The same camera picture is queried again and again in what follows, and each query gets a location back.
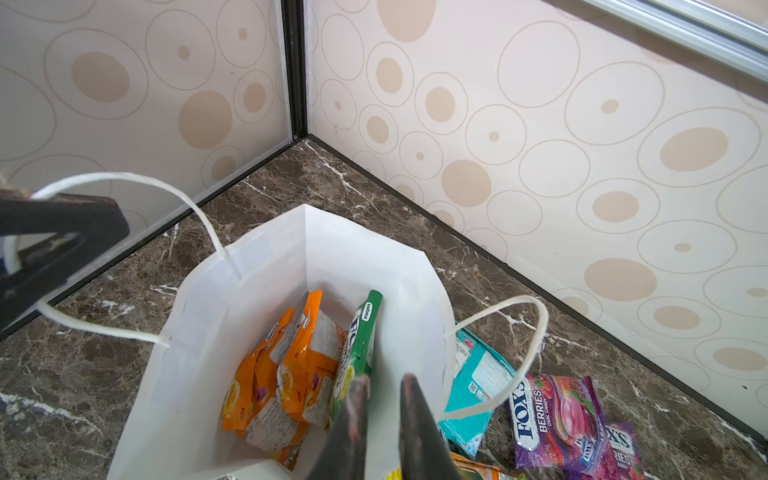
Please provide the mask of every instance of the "orange candy package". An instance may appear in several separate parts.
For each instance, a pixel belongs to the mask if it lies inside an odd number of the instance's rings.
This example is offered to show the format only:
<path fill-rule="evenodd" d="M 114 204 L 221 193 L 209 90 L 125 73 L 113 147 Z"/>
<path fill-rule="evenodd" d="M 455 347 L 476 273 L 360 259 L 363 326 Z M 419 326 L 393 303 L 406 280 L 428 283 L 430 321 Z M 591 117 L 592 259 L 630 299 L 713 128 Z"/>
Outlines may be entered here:
<path fill-rule="evenodd" d="M 251 445 L 291 468 L 309 424 L 286 413 L 276 397 L 277 369 L 298 325 L 289 308 L 259 346 L 237 368 L 221 412 L 221 428 L 235 430 Z"/>
<path fill-rule="evenodd" d="M 298 422 L 325 428 L 346 332 L 320 310 L 323 292 L 310 293 L 301 326 L 277 370 L 283 407 Z"/>

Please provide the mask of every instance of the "silver metal frame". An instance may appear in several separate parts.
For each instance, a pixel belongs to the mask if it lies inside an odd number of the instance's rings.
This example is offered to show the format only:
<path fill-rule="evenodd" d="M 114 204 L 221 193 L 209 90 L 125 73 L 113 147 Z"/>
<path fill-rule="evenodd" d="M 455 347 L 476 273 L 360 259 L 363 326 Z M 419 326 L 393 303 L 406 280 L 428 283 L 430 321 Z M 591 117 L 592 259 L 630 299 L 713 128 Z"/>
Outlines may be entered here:
<path fill-rule="evenodd" d="M 583 0 L 768 82 L 768 31 L 696 0 Z"/>

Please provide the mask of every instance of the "wallpaper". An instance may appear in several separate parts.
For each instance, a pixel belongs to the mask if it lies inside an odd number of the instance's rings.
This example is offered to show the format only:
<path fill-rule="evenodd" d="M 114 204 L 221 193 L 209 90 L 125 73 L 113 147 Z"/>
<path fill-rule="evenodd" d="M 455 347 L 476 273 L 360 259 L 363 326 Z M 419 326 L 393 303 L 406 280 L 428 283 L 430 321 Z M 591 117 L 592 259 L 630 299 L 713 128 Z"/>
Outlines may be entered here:
<path fill-rule="evenodd" d="M 279 7 L 0 0 L 3 180 L 37 190 L 74 174 L 129 171 L 196 200 L 213 193 L 290 138 Z M 120 181 L 71 193 L 114 198 L 131 227 L 94 268 L 181 206 Z"/>
<path fill-rule="evenodd" d="M 575 0 L 307 6 L 311 132 L 768 434 L 765 85 Z"/>

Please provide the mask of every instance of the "purple candy package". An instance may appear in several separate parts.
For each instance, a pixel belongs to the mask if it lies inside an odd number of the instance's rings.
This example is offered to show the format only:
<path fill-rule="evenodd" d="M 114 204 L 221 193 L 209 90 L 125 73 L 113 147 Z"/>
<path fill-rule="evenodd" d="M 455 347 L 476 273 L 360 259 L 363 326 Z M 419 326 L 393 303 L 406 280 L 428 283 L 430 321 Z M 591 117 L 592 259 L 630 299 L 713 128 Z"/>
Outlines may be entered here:
<path fill-rule="evenodd" d="M 637 437 L 632 425 L 609 422 L 605 425 L 610 448 L 603 457 L 598 471 L 588 477 L 580 473 L 567 472 L 566 480 L 644 480 Z"/>
<path fill-rule="evenodd" d="M 529 373 L 509 397 L 509 409 L 518 468 L 598 470 L 608 433 L 589 377 Z"/>

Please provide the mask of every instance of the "snack package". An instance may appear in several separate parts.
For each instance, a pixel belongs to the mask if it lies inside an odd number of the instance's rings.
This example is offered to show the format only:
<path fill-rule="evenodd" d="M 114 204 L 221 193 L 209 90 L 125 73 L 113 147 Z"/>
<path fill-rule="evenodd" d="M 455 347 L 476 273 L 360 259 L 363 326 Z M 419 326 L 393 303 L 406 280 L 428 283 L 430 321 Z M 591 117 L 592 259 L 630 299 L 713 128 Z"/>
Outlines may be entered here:
<path fill-rule="evenodd" d="M 243 360 L 221 414 L 221 428 L 235 430 L 251 445 L 269 452 L 288 468 L 293 467 L 299 445 L 309 424 L 298 422 L 286 413 L 276 397 L 277 367 L 288 351 L 298 324 L 291 322 L 289 308 L 266 339 Z"/>
<path fill-rule="evenodd" d="M 328 405 L 331 423 L 341 409 L 352 379 L 358 375 L 371 373 L 376 317 L 379 315 L 382 300 L 381 293 L 371 290 L 366 301 L 357 309 L 352 325 L 349 326 L 339 361 L 339 370 L 336 372 L 336 382 L 333 384 L 333 397 Z"/>
<path fill-rule="evenodd" d="M 512 380 L 513 369 L 502 356 L 469 331 L 456 332 L 456 365 L 446 412 L 485 402 Z M 438 426 L 446 438 L 469 458 L 477 455 L 493 412 L 466 419 L 442 420 Z"/>
<path fill-rule="evenodd" d="M 597 471 L 608 435 L 589 377 L 529 373 L 512 392 L 509 408 L 519 468 Z"/>
<path fill-rule="evenodd" d="M 459 476 L 465 480 L 527 480 L 525 474 L 522 472 L 507 475 L 500 468 L 486 465 L 485 463 L 477 463 L 472 460 L 468 460 L 460 455 L 451 453 L 451 461 L 456 465 Z M 402 472 L 398 468 L 394 472 L 390 473 L 384 480 L 402 480 Z"/>
<path fill-rule="evenodd" d="M 640 451 L 637 449 L 637 437 L 632 425 L 609 422 L 605 425 L 610 448 L 603 457 L 600 468 L 594 475 L 587 477 L 581 473 L 566 472 L 566 480 L 644 480 L 643 465 L 640 463 Z"/>
<path fill-rule="evenodd" d="M 277 390 L 291 418 L 324 429 L 346 332 L 320 310 L 322 297 L 316 290 L 306 300 L 301 326 L 277 369 Z"/>

